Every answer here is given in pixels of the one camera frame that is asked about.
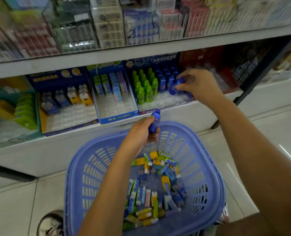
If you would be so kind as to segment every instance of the blue plastic basket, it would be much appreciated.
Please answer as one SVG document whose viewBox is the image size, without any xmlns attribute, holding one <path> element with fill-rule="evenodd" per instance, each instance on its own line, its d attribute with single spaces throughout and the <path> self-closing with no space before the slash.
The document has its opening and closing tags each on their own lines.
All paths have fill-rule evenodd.
<svg viewBox="0 0 291 236">
<path fill-rule="evenodd" d="M 124 235 L 188 235 L 218 220 L 225 204 L 224 182 L 199 137 L 187 126 L 165 121 L 159 124 L 159 143 L 147 144 L 141 154 L 169 153 L 179 164 L 187 197 L 180 213 L 164 217 L 157 224 L 124 232 Z M 88 212 L 105 173 L 127 131 L 84 144 L 73 156 L 66 173 L 64 229 L 75 236 Z M 136 178 L 132 167 L 130 178 Z"/>
</svg>

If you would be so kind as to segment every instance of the hand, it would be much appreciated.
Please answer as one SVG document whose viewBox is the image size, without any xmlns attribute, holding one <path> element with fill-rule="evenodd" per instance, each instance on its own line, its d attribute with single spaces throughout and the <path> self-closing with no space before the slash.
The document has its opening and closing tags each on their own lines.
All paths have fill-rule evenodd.
<svg viewBox="0 0 291 236">
<path fill-rule="evenodd" d="M 159 141 L 160 129 L 158 127 L 155 133 L 149 133 L 149 126 L 154 120 L 155 117 L 151 115 L 137 121 L 121 143 L 118 151 L 123 151 L 131 162 L 134 161 L 147 143 Z"/>
<path fill-rule="evenodd" d="M 176 89 L 190 92 L 196 100 L 209 108 L 224 97 L 213 74 L 206 69 L 187 69 L 177 79 L 181 77 L 185 77 L 185 83 L 177 85 Z"/>
</svg>

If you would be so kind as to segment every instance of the tiled floor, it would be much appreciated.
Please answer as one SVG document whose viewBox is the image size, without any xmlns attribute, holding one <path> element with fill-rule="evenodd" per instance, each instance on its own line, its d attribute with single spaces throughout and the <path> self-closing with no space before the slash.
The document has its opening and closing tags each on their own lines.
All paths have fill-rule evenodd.
<svg viewBox="0 0 291 236">
<path fill-rule="evenodd" d="M 255 118 L 253 123 L 291 158 L 291 110 Z M 231 221 L 257 212 L 240 182 L 221 130 L 199 133 L 226 183 Z M 37 182 L 0 188 L 0 236 L 34 236 L 47 212 L 63 207 L 65 171 L 43 176 Z"/>
</svg>

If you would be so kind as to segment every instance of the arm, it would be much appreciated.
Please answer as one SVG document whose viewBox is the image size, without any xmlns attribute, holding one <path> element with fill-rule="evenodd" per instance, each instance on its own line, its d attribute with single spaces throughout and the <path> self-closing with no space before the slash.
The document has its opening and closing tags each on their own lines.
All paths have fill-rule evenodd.
<svg viewBox="0 0 291 236">
<path fill-rule="evenodd" d="M 178 89 L 190 91 L 217 116 L 238 174 L 270 228 L 291 235 L 291 160 L 226 99 L 212 73 L 189 69 L 183 76 L 186 83 Z"/>
<path fill-rule="evenodd" d="M 148 128 L 154 116 L 137 121 L 121 143 L 106 172 L 103 183 L 88 214 L 81 224 L 77 236 L 122 235 L 124 207 L 127 196 L 131 163 L 148 142 L 157 142 L 156 134 Z"/>
</svg>

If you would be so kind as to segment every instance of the left hand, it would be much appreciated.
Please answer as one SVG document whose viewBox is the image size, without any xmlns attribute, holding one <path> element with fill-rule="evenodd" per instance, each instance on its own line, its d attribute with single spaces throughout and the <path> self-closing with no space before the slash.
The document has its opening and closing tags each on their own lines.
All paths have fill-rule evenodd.
<svg viewBox="0 0 291 236">
<path fill-rule="evenodd" d="M 137 121 L 121 143 L 119 151 L 122 150 L 131 162 L 147 143 L 158 142 L 160 129 L 157 127 L 155 133 L 149 133 L 149 126 L 154 120 L 155 117 L 151 115 Z"/>
</svg>

